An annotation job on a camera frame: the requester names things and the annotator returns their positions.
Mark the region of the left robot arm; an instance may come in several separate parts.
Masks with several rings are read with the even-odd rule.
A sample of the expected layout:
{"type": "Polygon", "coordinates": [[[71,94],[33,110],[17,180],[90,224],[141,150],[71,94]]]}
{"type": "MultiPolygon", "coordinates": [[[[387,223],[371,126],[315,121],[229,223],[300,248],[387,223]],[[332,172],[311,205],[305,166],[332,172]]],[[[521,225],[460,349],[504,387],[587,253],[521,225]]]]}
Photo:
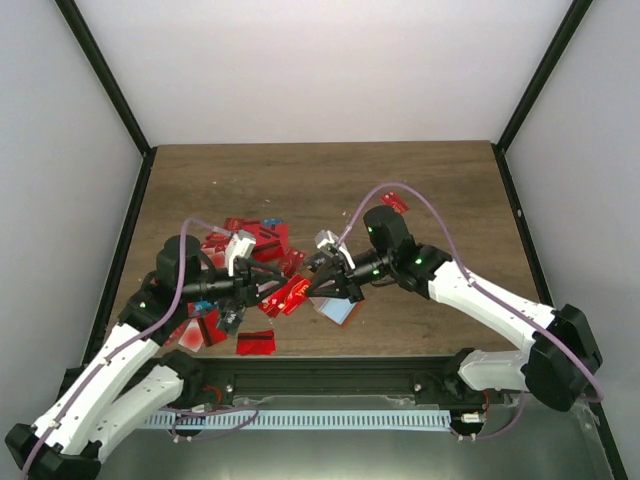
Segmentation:
{"type": "Polygon", "coordinates": [[[181,350],[163,355],[136,385],[134,375],[188,317],[207,301],[240,313],[284,286],[278,269],[251,257],[251,236],[235,234],[218,269],[197,238],[177,235],[127,301],[103,346],[56,403],[32,424],[14,425],[5,443],[25,479],[94,479],[113,448],[165,407],[188,407],[204,392],[202,365],[181,350]]]}

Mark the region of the brown leather card holder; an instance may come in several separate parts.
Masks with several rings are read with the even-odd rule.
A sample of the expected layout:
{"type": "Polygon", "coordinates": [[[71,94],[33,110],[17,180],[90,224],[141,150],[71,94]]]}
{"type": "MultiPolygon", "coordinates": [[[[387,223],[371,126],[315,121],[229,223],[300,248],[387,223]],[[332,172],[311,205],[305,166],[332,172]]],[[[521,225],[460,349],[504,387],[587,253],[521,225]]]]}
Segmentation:
{"type": "Polygon", "coordinates": [[[335,325],[344,328],[363,306],[362,302],[351,303],[348,299],[312,297],[314,309],[335,325]]]}

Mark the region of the red VIP card handled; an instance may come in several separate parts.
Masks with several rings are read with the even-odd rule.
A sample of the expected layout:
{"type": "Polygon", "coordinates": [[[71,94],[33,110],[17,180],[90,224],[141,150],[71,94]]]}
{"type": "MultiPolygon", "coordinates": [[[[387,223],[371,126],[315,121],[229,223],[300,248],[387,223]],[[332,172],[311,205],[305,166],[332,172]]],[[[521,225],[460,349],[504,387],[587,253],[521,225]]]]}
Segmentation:
{"type": "Polygon", "coordinates": [[[311,281],[301,274],[291,277],[287,284],[263,300],[258,308],[267,316],[290,315],[307,300],[311,281]]]}

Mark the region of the black VIP card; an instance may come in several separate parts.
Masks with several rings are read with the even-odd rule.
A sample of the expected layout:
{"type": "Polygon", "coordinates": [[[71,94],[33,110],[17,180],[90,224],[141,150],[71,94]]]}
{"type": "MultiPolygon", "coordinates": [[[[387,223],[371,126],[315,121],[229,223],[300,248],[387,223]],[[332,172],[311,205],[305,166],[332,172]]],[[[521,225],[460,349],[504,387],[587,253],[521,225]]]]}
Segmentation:
{"type": "Polygon", "coordinates": [[[308,258],[306,258],[303,262],[303,265],[306,269],[311,271],[312,273],[317,272],[328,260],[328,257],[323,252],[317,252],[308,258]]]}

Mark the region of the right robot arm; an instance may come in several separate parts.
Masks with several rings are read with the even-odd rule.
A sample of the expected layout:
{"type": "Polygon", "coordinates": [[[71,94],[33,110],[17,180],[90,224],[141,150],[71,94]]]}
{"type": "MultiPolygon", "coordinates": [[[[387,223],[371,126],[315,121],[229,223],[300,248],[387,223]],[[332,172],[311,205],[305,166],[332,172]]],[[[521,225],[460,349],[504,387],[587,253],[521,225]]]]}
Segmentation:
{"type": "Polygon", "coordinates": [[[315,237],[327,255],[306,294],[363,300],[365,285],[391,282],[405,291],[458,310],[493,330],[513,350],[464,349],[444,378],[447,396],[458,403],[485,389],[524,391],[547,407],[566,412],[592,389],[603,363],[586,315],[566,304],[554,308],[526,300],[459,265],[448,252],[417,242],[404,218],[389,206],[363,217],[371,249],[351,255],[329,230],[315,237]]]}

